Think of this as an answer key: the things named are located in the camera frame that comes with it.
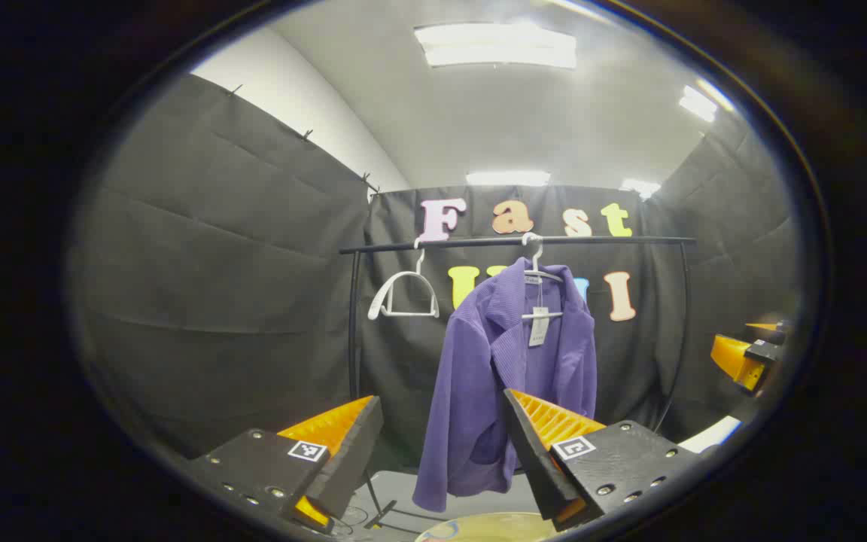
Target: empty hanger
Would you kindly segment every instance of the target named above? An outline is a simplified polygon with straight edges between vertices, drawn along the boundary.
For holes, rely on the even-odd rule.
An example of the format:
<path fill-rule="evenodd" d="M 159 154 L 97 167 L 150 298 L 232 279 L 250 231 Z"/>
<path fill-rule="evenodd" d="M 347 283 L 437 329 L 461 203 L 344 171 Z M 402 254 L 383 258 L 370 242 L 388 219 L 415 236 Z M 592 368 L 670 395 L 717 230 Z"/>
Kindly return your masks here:
<path fill-rule="evenodd" d="M 417 238 L 413 241 L 413 248 L 416 249 L 420 244 L 420 239 Z M 390 277 L 386 282 L 383 282 L 383 286 L 379 288 L 379 291 L 376 292 L 373 301 L 370 303 L 370 309 L 367 311 L 367 318 L 371 320 L 376 320 L 376 316 L 379 313 L 382 313 L 384 316 L 433 316 L 437 318 L 440 316 L 440 307 L 437 305 L 437 293 L 434 292 L 433 285 L 430 285 L 430 281 L 428 281 L 423 275 L 420 274 L 420 264 L 424 261 L 424 254 L 426 254 L 426 249 L 420 249 L 420 258 L 417 260 L 416 271 L 400 271 L 396 275 Z M 395 312 L 393 311 L 393 282 L 395 282 L 400 277 L 416 277 L 419 278 L 421 282 L 427 287 L 427 291 L 430 292 L 430 312 Z"/>
<path fill-rule="evenodd" d="M 534 270 L 524 271 L 524 275 L 533 275 L 536 277 L 543 277 L 545 279 L 551 279 L 552 281 L 561 282 L 563 284 L 564 279 L 558 277 L 557 275 L 551 275 L 550 273 L 544 273 L 544 271 L 537 270 L 537 260 L 539 260 L 540 255 L 544 252 L 544 238 L 538 236 L 536 233 L 524 233 L 524 236 L 520 238 L 520 243 L 524 246 L 527 246 L 527 243 L 531 239 L 537 240 L 537 253 L 534 253 L 534 257 L 532 260 L 534 261 Z M 537 305 L 543 305 L 543 288 L 541 285 L 537 285 Z M 537 318 L 555 318 L 557 316 L 563 316 L 563 312 L 547 312 L 547 313 L 537 313 L 536 315 L 521 315 L 520 319 L 523 320 L 534 320 Z"/>

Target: jacket collar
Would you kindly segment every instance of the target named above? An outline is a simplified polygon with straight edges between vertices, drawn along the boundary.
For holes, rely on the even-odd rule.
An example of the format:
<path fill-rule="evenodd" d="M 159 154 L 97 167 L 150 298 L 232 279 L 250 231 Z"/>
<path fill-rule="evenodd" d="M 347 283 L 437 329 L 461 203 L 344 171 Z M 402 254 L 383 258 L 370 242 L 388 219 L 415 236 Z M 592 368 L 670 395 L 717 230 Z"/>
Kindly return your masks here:
<path fill-rule="evenodd" d="M 496 275 L 491 302 L 485 310 L 486 319 L 504 329 L 491 344 L 494 366 L 503 384 L 517 391 L 524 391 L 527 373 L 527 346 L 521 315 L 524 311 L 524 271 L 532 268 L 527 258 L 520 257 Z M 584 346 L 593 340 L 595 320 L 581 299 L 567 265 L 541 266 L 539 271 L 557 275 L 564 280 L 564 316 L 561 317 L 561 336 L 558 338 L 561 343 L 558 355 L 560 363 L 577 357 Z"/>

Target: black fabric backdrop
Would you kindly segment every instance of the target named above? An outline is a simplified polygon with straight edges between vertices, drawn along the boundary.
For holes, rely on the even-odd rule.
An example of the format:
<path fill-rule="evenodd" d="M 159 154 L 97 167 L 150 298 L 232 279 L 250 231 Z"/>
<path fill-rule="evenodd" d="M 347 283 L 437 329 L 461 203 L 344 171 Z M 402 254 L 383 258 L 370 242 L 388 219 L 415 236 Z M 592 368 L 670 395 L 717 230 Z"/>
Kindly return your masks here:
<path fill-rule="evenodd" d="M 647 200 L 651 227 L 698 238 L 688 258 L 692 299 L 684 365 L 661 427 L 675 442 L 725 414 L 749 422 L 756 412 L 757 400 L 712 362 L 715 333 L 741 338 L 744 323 L 797 318 L 808 302 L 808 254 L 785 183 L 785 172 L 750 127 L 718 114 L 684 164 Z M 681 275 L 680 261 L 670 254 L 657 251 L 654 262 L 662 281 Z M 671 335 L 665 325 L 663 335 Z M 794 369 L 794 363 L 774 368 Z"/>
<path fill-rule="evenodd" d="M 420 236 L 424 227 L 425 199 L 467 201 L 467 211 L 458 216 L 451 239 L 500 236 L 492 227 L 497 203 L 517 199 L 526 203 L 533 233 L 564 236 L 563 213 L 582 209 L 596 236 L 609 236 L 607 219 L 601 210 L 618 203 L 627 210 L 624 224 L 634 236 L 670 236 L 677 231 L 651 230 L 644 219 L 646 207 L 633 192 L 551 186 L 471 187 L 390 192 L 375 196 L 370 206 L 366 239 L 371 244 L 409 242 Z M 520 237 L 523 233 L 505 236 Z M 652 425 L 674 377 L 672 356 L 657 357 L 656 351 L 674 351 L 680 340 L 683 295 L 680 275 L 667 276 L 660 285 L 653 273 L 653 251 L 668 251 L 675 257 L 677 245 L 650 249 L 639 245 L 549 245 L 544 247 L 542 264 L 567 264 L 575 278 L 591 282 L 588 305 L 595 317 L 595 342 L 598 350 L 598 405 L 595 418 L 611 423 L 636 419 Z M 479 268 L 475 284 L 488 278 L 491 265 L 510 265 L 517 257 L 530 257 L 532 249 L 523 247 L 451 248 L 427 250 L 423 275 L 433 285 L 440 303 L 440 318 L 386 318 L 368 320 L 366 312 L 376 289 L 391 275 L 412 270 L 419 251 L 365 254 L 361 271 L 361 296 L 358 329 L 361 337 L 361 392 L 379 394 L 383 400 L 381 442 L 376 446 L 374 469 L 412 470 L 419 464 L 424 430 L 430 412 L 434 381 L 440 362 L 447 319 L 454 311 L 453 282 L 448 269 L 468 265 Z M 633 319 L 614 322 L 609 314 L 612 299 L 603 277 L 626 271 Z M 396 309 L 426 311 L 429 294 L 419 281 L 403 280 L 395 287 Z M 659 328 L 665 335 L 659 335 Z"/>
<path fill-rule="evenodd" d="M 100 388 L 187 457 L 347 401 L 358 175 L 193 75 L 103 169 L 70 265 Z"/>

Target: price tag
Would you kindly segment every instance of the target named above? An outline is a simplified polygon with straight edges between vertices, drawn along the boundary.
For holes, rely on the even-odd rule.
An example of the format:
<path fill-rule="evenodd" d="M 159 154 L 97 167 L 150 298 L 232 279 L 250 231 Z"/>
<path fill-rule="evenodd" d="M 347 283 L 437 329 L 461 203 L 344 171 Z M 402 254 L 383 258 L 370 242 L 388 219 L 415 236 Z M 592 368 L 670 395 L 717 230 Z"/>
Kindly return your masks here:
<path fill-rule="evenodd" d="M 546 306 L 535 306 L 535 315 L 546 315 Z M 527 341 L 527 346 L 540 346 L 544 344 L 544 339 L 547 339 L 547 326 L 550 324 L 550 318 L 534 318 L 531 324 L 531 338 Z"/>

